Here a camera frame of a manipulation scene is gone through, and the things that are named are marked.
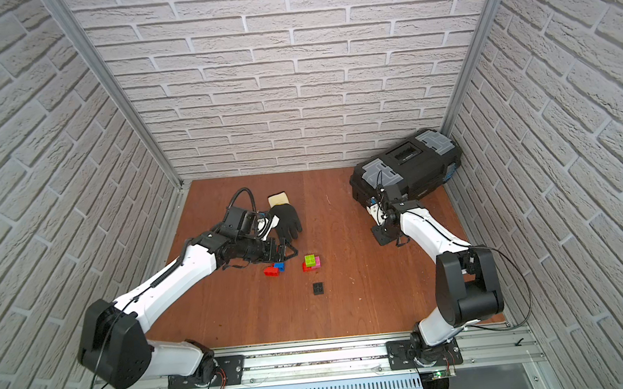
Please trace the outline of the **green lego brick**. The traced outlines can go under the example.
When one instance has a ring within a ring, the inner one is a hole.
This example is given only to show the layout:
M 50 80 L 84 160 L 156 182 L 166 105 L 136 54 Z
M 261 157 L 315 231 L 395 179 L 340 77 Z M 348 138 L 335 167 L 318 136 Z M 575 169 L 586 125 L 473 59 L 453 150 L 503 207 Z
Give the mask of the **green lego brick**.
M 314 256 L 313 254 L 312 255 L 306 255 L 305 259 L 304 259 L 304 264 L 305 264 L 306 267 L 310 267 L 310 268 L 316 267 L 318 265 L 317 264 L 317 257 Z

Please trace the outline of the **black small lego brick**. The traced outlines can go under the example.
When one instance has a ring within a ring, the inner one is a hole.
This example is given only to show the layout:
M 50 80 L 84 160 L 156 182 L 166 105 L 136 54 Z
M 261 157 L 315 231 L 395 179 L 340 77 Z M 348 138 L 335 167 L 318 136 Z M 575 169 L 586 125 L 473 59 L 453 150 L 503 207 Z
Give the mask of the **black small lego brick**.
M 324 294 L 324 287 L 323 287 L 323 283 L 314 283 L 313 284 L 313 292 L 314 295 L 323 295 Z

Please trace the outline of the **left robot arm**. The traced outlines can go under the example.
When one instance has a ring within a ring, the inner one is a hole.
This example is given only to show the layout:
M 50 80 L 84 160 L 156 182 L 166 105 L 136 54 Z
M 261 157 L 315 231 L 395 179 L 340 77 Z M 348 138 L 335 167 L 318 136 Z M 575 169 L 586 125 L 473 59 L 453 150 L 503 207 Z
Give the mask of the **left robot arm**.
M 214 353 L 194 341 L 157 342 L 147 338 L 153 324 L 179 298 L 215 271 L 240 259 L 246 264 L 270 264 L 297 254 L 292 241 L 302 230 L 289 203 L 267 212 L 230 206 L 223 221 L 189 238 L 180 255 L 134 290 L 115 301 L 98 299 L 83 317 L 77 361 L 114 389 L 140 380 L 186 377 L 208 386 L 218 376 Z

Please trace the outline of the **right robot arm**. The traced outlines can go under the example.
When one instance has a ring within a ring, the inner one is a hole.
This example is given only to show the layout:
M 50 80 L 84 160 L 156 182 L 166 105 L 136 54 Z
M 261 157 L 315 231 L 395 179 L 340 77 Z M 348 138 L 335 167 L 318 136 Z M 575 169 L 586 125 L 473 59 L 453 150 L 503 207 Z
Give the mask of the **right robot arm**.
M 434 262 L 437 307 L 416 325 L 416 349 L 434 349 L 464 328 L 504 310 L 490 248 L 456 237 L 421 202 L 407 199 L 397 186 L 378 187 L 366 208 L 376 222 L 373 234 L 380 244 L 406 237 Z

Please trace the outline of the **black work glove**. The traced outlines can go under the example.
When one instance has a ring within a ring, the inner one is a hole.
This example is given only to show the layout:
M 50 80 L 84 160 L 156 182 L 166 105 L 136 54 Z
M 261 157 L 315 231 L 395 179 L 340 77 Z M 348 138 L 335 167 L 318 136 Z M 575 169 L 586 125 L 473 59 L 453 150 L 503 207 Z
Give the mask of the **black work glove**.
M 272 216 L 278 218 L 278 224 L 275 228 L 278 238 L 281 242 L 291 243 L 299 237 L 299 233 L 303 231 L 298 211 L 291 204 L 279 204 L 270 210 Z

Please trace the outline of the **black plastic toolbox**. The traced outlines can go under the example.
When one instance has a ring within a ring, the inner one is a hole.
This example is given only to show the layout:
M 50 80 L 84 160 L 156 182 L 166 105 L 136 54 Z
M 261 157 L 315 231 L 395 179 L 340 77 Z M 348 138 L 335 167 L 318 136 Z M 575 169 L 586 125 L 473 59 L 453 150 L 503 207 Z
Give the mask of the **black plastic toolbox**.
M 352 196 L 365 208 L 419 200 L 449 181 L 461 157 L 456 141 L 424 128 L 358 164 L 349 179 Z

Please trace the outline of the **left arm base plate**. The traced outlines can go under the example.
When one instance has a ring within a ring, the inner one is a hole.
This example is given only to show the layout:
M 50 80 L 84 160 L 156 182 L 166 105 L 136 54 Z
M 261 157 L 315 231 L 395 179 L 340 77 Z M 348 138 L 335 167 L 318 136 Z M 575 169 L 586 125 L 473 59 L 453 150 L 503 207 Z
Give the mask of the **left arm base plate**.
M 184 376 L 170 375 L 168 377 L 169 389 L 198 389 L 239 385 L 242 381 L 244 355 L 228 355 L 209 358 L 199 366 L 195 374 Z

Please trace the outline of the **aluminium rail frame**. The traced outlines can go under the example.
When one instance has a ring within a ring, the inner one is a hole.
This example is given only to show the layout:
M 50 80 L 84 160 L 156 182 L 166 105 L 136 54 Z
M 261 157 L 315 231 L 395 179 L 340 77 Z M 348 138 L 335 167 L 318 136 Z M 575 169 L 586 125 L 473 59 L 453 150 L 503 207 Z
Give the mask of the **aluminium rail frame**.
M 494 323 L 454 338 L 463 364 L 404 371 L 390 369 L 385 344 L 414 340 L 405 332 L 218 349 L 214 358 L 244 355 L 241 383 L 198 389 L 560 389 L 528 328 Z M 169 389 L 168 376 L 128 389 Z

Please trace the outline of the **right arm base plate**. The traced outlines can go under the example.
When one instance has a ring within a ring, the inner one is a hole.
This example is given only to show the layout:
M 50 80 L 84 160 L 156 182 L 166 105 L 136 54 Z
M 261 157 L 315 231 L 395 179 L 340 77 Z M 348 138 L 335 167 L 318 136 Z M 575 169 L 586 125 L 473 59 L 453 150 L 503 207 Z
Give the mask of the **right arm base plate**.
M 391 340 L 385 344 L 390 369 L 453 367 L 464 363 L 455 338 L 437 346 L 425 346 L 415 340 Z

